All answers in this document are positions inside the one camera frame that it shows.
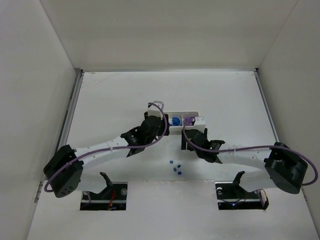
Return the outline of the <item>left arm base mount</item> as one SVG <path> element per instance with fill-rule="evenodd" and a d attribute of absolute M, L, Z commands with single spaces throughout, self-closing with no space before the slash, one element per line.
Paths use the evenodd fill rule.
<path fill-rule="evenodd" d="M 112 182 L 108 175 L 100 172 L 105 187 L 99 192 L 83 191 L 80 211 L 125 211 L 127 208 L 127 182 Z"/>

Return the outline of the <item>light purple lego brick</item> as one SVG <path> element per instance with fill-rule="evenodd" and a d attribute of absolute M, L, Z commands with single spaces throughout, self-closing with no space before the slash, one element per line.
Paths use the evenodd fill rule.
<path fill-rule="evenodd" d="M 195 117 L 185 117 L 183 119 L 183 124 L 186 127 L 191 127 L 191 126 L 194 126 L 195 121 L 196 121 Z"/>

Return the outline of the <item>blue round lego piece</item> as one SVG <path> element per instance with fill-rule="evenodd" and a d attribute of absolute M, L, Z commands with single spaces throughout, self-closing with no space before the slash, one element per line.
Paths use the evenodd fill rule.
<path fill-rule="evenodd" d="M 169 123 L 170 123 L 170 126 L 173 126 L 173 127 L 178 127 L 182 125 L 181 119 L 179 117 L 172 117 L 169 120 Z"/>

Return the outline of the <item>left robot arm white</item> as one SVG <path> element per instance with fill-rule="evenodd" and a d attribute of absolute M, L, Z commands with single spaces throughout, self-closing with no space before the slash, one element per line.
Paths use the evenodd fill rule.
<path fill-rule="evenodd" d="M 111 160 L 129 158 L 143 152 L 170 134 L 169 116 L 145 116 L 140 126 L 120 136 L 97 145 L 72 148 L 69 144 L 60 147 L 43 169 L 47 178 L 46 193 L 63 198 L 77 189 L 85 170 Z"/>

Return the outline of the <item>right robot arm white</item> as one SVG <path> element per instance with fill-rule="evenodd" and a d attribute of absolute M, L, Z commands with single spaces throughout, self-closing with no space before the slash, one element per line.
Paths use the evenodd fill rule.
<path fill-rule="evenodd" d="M 194 151 L 208 163 L 235 164 L 255 168 L 240 170 L 232 184 L 246 192 L 278 188 L 289 194 L 298 194 L 308 168 L 307 162 L 281 142 L 273 145 L 240 147 L 223 140 L 208 140 L 208 131 L 182 129 L 181 149 Z"/>

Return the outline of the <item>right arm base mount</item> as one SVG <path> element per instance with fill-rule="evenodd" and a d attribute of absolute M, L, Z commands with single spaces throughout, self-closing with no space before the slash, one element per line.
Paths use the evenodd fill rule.
<path fill-rule="evenodd" d="M 240 187 L 244 171 L 237 173 L 233 181 L 215 182 L 217 206 L 221 211 L 263 210 L 269 207 L 269 198 L 264 189 L 247 192 Z"/>

